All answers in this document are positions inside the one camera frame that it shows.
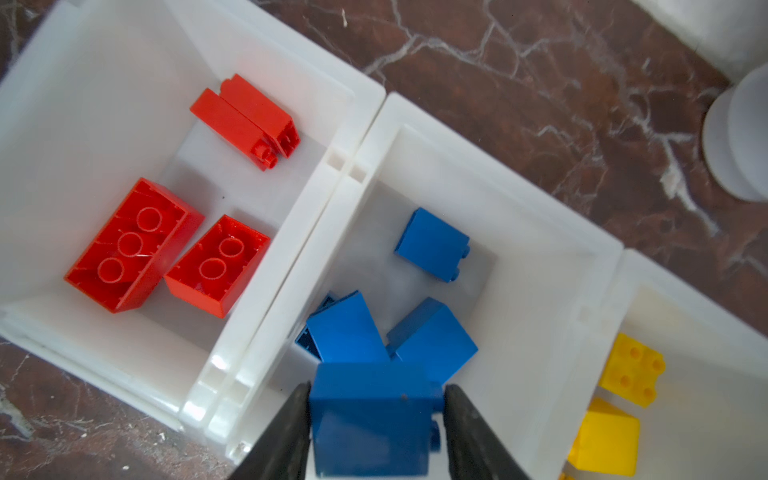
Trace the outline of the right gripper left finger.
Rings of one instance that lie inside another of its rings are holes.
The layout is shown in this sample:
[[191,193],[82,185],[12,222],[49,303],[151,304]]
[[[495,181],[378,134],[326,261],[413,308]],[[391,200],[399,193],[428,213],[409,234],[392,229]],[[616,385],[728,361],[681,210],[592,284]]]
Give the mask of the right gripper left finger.
[[310,382],[293,390],[229,480],[305,478],[310,446],[310,390]]

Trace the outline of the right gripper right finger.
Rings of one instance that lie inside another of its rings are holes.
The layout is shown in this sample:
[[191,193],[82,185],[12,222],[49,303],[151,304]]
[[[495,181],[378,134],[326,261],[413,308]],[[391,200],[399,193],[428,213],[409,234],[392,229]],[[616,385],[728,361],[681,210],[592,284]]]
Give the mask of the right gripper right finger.
[[451,479],[529,479],[458,385],[445,387],[443,423]]

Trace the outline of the yellow lego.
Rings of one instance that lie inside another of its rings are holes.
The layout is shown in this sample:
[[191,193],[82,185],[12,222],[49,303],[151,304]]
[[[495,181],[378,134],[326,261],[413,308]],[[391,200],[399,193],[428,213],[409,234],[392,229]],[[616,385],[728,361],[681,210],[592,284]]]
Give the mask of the yellow lego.
[[641,422],[602,398],[586,411],[567,461],[577,470],[631,477],[636,473]]

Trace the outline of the yellow lego brick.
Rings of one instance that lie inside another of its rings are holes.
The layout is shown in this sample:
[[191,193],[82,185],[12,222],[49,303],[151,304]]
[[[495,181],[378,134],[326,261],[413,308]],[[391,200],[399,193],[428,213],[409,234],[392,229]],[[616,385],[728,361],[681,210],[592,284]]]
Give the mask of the yellow lego brick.
[[598,386],[642,408],[657,398],[656,382],[665,372],[664,356],[634,338],[619,333]]

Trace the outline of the blue lego brick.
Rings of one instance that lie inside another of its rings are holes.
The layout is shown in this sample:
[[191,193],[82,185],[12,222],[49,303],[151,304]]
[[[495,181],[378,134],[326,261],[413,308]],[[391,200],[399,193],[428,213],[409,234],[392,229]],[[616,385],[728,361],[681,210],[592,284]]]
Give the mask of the blue lego brick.
[[450,283],[470,251],[470,238],[424,208],[411,215],[394,253],[437,279]]

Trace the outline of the long red lego brick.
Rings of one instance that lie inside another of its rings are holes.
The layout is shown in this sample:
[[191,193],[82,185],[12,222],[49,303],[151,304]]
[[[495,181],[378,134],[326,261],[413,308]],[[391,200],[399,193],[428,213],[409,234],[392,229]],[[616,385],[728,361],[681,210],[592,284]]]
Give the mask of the long red lego brick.
[[65,280],[111,313],[137,309],[204,220],[166,187],[141,178]]

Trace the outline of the red square lego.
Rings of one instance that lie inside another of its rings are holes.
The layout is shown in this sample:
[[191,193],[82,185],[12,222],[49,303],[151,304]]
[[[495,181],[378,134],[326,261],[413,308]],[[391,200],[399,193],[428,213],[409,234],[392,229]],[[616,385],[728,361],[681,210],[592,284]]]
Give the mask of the red square lego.
[[242,76],[205,89],[190,111],[262,171],[288,158],[301,139],[292,117]]

